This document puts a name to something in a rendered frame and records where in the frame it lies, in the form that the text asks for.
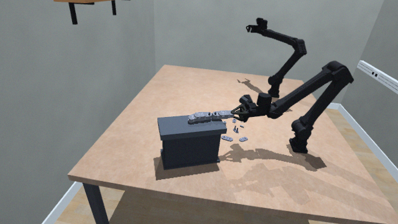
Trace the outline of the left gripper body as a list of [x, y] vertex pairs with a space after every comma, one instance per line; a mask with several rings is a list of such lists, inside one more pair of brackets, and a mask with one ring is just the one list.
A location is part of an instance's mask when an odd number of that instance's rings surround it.
[[[244, 104], [243, 104], [243, 105], [244, 105]], [[246, 116], [243, 116], [243, 119], [244, 119], [243, 122], [244, 122], [244, 123], [246, 123], [247, 120], [248, 120], [250, 117], [256, 117], [257, 114], [259, 114], [259, 112], [257, 111], [258, 108], [252, 108], [252, 109], [251, 109], [249, 102], [246, 102], [246, 104], [244, 105], [244, 107], [245, 107], [246, 112], [247, 112], [247, 115], [246, 115]], [[252, 114], [251, 114], [251, 113], [252, 113]]]

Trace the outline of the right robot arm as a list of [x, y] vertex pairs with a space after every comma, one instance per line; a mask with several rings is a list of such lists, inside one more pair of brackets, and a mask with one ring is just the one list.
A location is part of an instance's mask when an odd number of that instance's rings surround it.
[[[286, 44], [291, 45], [294, 48], [294, 53], [292, 56], [286, 61], [283, 67], [272, 77], [268, 78], [268, 83], [271, 85], [270, 90], [268, 90], [268, 94], [271, 97], [279, 98], [279, 86], [282, 83], [282, 78], [284, 78], [285, 74], [295, 65], [295, 63], [304, 55], [307, 54], [307, 50], [305, 47], [305, 41], [303, 39], [298, 39], [291, 36], [287, 36], [278, 32], [274, 32], [273, 30], [269, 31], [267, 29], [267, 20], [258, 17], [256, 19], [258, 26], [254, 26], [254, 30], [257, 30], [258, 34], [262, 34], [264, 37], [270, 37], [275, 40], [279, 40]], [[259, 23], [260, 22], [260, 23]], [[258, 28], [258, 29], [257, 29]], [[262, 29], [261, 29], [262, 28]], [[291, 40], [289, 40], [291, 39]], [[287, 42], [289, 40], [289, 42]], [[282, 79], [282, 80], [280, 80]]]

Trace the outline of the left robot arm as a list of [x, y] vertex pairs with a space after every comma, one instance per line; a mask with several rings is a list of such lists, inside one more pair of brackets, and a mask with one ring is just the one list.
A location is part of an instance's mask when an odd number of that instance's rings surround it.
[[[289, 142], [294, 152], [307, 154], [307, 140], [311, 136], [313, 125], [317, 118], [323, 113], [327, 106], [333, 101], [337, 94], [348, 84], [354, 81], [348, 68], [337, 62], [332, 61], [322, 67], [322, 71], [299, 86], [297, 89], [286, 95], [285, 97], [271, 103], [272, 97], [267, 93], [259, 93], [257, 98], [257, 105], [253, 103], [250, 95], [243, 95], [239, 102], [246, 104], [249, 102], [251, 108], [258, 108], [259, 114], [257, 116], [265, 116], [268, 118], [277, 119], [282, 116], [291, 106], [319, 89], [324, 84], [332, 81], [326, 90], [322, 93], [319, 99], [304, 115], [296, 119], [291, 127], [295, 131], [294, 139], [290, 138]], [[277, 107], [276, 107], [277, 106]]]

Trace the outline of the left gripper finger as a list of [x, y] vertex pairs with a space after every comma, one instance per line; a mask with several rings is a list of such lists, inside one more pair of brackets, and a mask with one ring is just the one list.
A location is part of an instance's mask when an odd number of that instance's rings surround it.
[[239, 121], [244, 121], [243, 116], [239, 115], [239, 117], [234, 116], [233, 118], [239, 120]]
[[[234, 112], [234, 111], [236, 111], [236, 110], [238, 110], [238, 109], [241, 109], [241, 112]], [[241, 105], [239, 105], [237, 108], [233, 109], [233, 110], [231, 111], [231, 114], [238, 114], [238, 115], [246, 116], [246, 115], [247, 115], [247, 112], [246, 112], [246, 109], [245, 109], [244, 105], [241, 104]]]

